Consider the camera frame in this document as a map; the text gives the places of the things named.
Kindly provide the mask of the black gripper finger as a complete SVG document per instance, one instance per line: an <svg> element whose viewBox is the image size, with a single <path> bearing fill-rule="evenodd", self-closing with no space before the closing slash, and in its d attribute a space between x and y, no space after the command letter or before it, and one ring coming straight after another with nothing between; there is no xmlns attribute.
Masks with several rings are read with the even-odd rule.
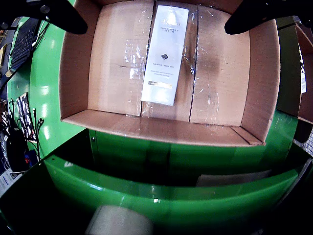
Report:
<svg viewBox="0 0 313 235"><path fill-rule="evenodd" d="M301 13L298 0L244 0L224 25L225 32L236 35L267 21Z"/></svg>
<svg viewBox="0 0 313 235"><path fill-rule="evenodd" d="M24 4L25 16L73 34L85 34L88 30L88 24L68 0L25 0Z"/></svg>

